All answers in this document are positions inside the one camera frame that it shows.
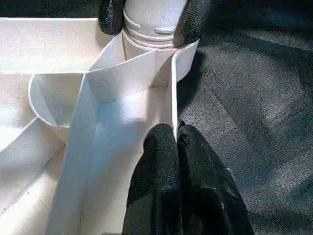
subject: white plastic tray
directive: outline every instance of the white plastic tray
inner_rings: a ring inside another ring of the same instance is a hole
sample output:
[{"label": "white plastic tray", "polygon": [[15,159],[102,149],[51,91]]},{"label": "white plastic tray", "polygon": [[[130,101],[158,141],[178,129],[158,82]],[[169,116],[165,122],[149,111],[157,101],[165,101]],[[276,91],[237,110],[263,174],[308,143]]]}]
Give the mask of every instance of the white plastic tray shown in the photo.
[{"label": "white plastic tray", "polygon": [[121,232],[143,139],[158,123],[176,133],[176,81],[198,42],[151,49],[97,19],[2,19],[0,30],[0,128],[14,136],[0,152],[1,234]]}]

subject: black glove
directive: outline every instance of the black glove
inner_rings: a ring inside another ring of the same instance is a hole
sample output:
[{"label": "black glove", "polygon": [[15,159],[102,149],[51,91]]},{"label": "black glove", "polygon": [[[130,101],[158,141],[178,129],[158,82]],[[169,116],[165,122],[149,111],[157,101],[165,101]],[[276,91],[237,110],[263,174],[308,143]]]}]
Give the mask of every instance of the black glove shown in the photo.
[{"label": "black glove", "polygon": [[182,234],[180,176],[172,128],[153,127],[132,175],[124,235]]},{"label": "black glove", "polygon": [[178,134],[184,231],[193,235],[253,235],[231,171],[195,127],[182,123]]},{"label": "black glove", "polygon": [[132,175],[124,235],[253,235],[246,207],[221,160],[193,126],[160,124]]},{"label": "black glove", "polygon": [[[219,3],[220,0],[189,0],[181,26],[185,43],[192,43],[200,38],[208,17]],[[124,5],[125,0],[101,0],[99,25],[104,33],[117,34],[122,30]]]}]

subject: compartment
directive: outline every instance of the compartment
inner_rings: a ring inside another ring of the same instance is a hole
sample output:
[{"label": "compartment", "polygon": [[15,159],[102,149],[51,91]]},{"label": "compartment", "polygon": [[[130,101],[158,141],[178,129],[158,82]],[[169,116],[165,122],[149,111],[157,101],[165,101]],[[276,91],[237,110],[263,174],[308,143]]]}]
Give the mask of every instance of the compartment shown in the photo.
[{"label": "compartment", "polygon": [[82,73],[36,74],[29,82],[34,113],[66,142]]},{"label": "compartment", "polygon": [[6,214],[6,210],[19,200],[20,195],[40,175],[47,162],[63,147],[64,143],[43,122],[35,118],[0,152],[0,214]]},{"label": "compartment", "polygon": [[86,73],[46,235],[121,232],[146,133],[158,123],[176,129],[176,78],[161,56],[150,51]]},{"label": "compartment", "polygon": [[43,158],[52,159],[39,165],[30,181],[18,198],[0,215],[1,235],[43,235],[52,208],[52,200],[61,173],[64,147],[46,149]]},{"label": "compartment", "polygon": [[64,143],[35,117],[29,106],[27,91],[31,76],[0,74],[2,235],[45,232],[59,176],[56,172],[61,170]]},{"label": "compartment", "polygon": [[0,18],[0,71],[85,71],[113,38],[97,18]]},{"label": "compartment", "polygon": [[28,104],[30,74],[0,74],[0,152],[35,117]]}]

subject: gloved finger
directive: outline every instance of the gloved finger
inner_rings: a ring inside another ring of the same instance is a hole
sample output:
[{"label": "gloved finger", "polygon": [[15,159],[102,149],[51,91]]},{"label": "gloved finger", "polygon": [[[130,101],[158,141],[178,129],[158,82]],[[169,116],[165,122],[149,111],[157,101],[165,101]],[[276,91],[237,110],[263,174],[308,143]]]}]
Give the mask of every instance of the gloved finger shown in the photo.
[{"label": "gloved finger", "polygon": [[124,24],[125,0],[101,0],[99,6],[99,26],[106,34],[118,34]]},{"label": "gloved finger", "polygon": [[[254,234],[231,172],[204,136],[195,127],[184,124],[178,134],[184,223],[195,214],[204,221],[205,232]],[[190,203],[188,211],[186,196]]]},{"label": "gloved finger", "polygon": [[185,43],[193,43],[201,37],[208,18],[219,4],[220,0],[189,0],[182,22]]},{"label": "gloved finger", "polygon": [[181,198],[172,127],[153,127],[130,183],[123,234],[180,234]]}]

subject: white plastic panel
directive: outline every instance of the white plastic panel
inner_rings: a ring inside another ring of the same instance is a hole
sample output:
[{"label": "white plastic panel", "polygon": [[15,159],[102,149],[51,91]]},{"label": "white plastic panel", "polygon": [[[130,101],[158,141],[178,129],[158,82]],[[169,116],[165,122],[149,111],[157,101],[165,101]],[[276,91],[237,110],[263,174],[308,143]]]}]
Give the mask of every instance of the white plastic panel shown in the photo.
[{"label": "white plastic panel", "polygon": [[30,74],[0,74],[0,151],[35,117],[28,105]]},{"label": "white plastic panel", "polygon": [[0,18],[0,71],[85,71],[112,38],[97,18]]}]

